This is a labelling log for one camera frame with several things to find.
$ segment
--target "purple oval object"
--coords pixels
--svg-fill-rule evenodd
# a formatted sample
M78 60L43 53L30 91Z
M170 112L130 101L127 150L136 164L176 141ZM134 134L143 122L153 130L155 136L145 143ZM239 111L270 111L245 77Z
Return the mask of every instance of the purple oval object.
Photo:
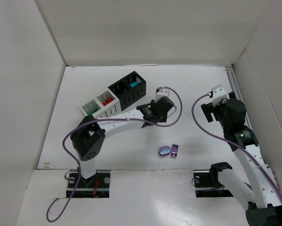
M171 152L170 146L163 146L163 147L160 147L159 149L160 156L167 156L170 154L170 152Z

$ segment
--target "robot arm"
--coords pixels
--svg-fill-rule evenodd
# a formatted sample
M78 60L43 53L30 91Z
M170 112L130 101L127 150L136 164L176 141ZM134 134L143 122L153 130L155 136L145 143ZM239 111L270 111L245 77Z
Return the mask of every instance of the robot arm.
M81 173L88 180L96 174L94 158L99 154L103 141L117 133L150 126L153 123L166 122L168 112L175 107L168 98L167 89L159 89L155 99L149 104L140 105L135 109L107 118L79 129L71 136L73 147L78 154ZM86 116L79 125L95 120L91 115Z
M253 160L241 149L231 144L235 156L241 162L251 184L251 189L234 173L232 167L221 162L211 165L210 178L219 182L233 194L246 211L246 218L251 226L282 225L282 201L275 192L272 184L262 173L260 168L267 172L275 181L270 169L266 167L258 147L258 140L254 132L244 125L246 108L237 100L235 94L227 94L222 86L212 88L210 92L212 102L201 106L208 122L213 121L211 114L220 122L224 138L242 148L251 145L247 151L258 161Z

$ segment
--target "purple object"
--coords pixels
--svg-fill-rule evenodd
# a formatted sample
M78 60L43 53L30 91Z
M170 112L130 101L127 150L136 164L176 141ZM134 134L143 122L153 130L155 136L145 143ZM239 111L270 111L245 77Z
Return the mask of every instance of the purple object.
M170 155L173 156L173 157L177 157L178 156L178 150L179 150L179 146L173 145L173 147L171 148Z
M167 155L170 154L170 151L171 151L170 146L163 146L163 147L160 147L160 149L159 149L159 155L160 155L160 156L167 156Z

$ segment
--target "teal object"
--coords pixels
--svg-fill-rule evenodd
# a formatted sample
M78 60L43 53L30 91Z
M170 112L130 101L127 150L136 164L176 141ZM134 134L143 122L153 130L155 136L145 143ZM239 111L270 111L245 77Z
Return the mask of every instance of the teal object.
M138 82L133 82L133 83L131 83L131 87L135 87L136 85L138 85Z

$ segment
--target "red object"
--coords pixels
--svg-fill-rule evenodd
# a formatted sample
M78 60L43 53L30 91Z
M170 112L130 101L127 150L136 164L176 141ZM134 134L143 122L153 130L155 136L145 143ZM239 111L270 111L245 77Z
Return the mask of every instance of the red object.
M106 106L106 105L108 105L109 103L111 103L112 101L113 101L113 99L111 98L111 99L106 100L106 101L103 102L102 104L103 104L103 106Z
M94 187L94 190L93 190L94 197L96 196L98 185L99 185L99 180L97 179L96 180L96 186Z

